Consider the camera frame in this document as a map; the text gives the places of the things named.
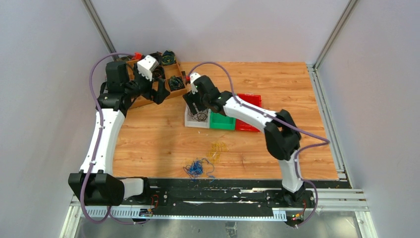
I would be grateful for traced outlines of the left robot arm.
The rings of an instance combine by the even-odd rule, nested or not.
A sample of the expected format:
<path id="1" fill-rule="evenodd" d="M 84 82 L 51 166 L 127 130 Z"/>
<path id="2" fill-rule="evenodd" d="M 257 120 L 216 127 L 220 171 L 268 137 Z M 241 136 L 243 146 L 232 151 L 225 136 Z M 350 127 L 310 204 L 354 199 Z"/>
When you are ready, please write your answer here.
<path id="1" fill-rule="evenodd" d="M 86 206 L 119 206 L 126 198 L 140 205 L 148 204 L 152 192 L 145 177 L 118 179 L 112 164 L 117 137 L 129 108 L 138 97 L 161 104 L 170 94 L 161 78 L 154 78 L 158 61 L 151 56 L 136 62 L 130 80 L 127 63 L 106 64 L 106 82 L 101 85 L 96 100 L 96 124 L 93 138 L 82 166 L 71 173 L 68 184 L 80 202 Z"/>

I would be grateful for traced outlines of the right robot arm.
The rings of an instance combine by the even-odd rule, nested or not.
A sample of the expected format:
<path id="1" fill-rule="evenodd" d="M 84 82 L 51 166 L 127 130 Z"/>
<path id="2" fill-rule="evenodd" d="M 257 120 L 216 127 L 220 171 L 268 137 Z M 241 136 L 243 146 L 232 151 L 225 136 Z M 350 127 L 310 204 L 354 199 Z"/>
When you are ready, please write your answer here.
<path id="1" fill-rule="evenodd" d="M 301 178 L 298 150 L 301 134 L 294 130 L 295 123 L 286 110 L 265 110 L 252 105 L 229 91 L 220 92 L 206 75 L 190 75 L 191 91 L 183 95 L 190 112 L 203 110 L 243 121 L 265 137 L 266 148 L 278 160 L 282 173 L 283 200 L 291 207 L 303 200 L 305 191 Z"/>

